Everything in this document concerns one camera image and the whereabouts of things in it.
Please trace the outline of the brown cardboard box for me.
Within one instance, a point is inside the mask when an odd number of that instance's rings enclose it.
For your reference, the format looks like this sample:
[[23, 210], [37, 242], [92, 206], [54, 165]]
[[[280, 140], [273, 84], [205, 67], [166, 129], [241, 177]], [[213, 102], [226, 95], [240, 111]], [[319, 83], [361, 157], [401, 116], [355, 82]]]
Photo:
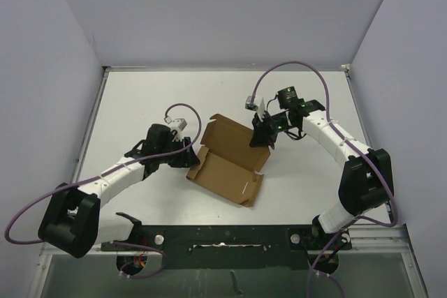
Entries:
[[197, 153], [200, 164], [186, 175], [189, 181], [235, 204], [252, 207], [270, 157], [267, 147], [249, 146], [254, 132], [221, 114], [210, 117]]

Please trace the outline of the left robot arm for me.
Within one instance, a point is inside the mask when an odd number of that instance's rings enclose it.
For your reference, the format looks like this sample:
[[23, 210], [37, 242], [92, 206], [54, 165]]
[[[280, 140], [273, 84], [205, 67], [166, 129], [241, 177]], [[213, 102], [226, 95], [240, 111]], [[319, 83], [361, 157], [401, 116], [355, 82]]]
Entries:
[[165, 125], [153, 124], [139, 141], [111, 168], [85, 184], [57, 187], [51, 197], [38, 237], [75, 258], [83, 257], [95, 244], [118, 241], [127, 250], [142, 241], [141, 222], [118, 212], [103, 218], [100, 210], [129, 186], [144, 181], [161, 165], [190, 168], [199, 164], [190, 137], [184, 137], [185, 119]]

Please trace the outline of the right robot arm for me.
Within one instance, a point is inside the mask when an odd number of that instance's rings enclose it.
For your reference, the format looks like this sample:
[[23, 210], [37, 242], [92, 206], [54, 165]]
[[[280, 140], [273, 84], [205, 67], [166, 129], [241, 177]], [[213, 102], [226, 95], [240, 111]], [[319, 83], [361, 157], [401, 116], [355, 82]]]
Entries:
[[393, 193], [390, 156], [383, 149], [374, 150], [357, 141], [335, 120], [327, 118], [320, 102], [299, 98], [294, 87], [278, 91], [275, 98], [281, 111], [270, 114], [262, 97], [247, 97], [245, 107], [255, 113], [250, 147], [273, 148], [279, 133], [292, 140], [309, 136], [342, 169], [336, 203], [312, 221], [312, 243], [326, 248], [334, 242], [337, 231], [389, 201]]

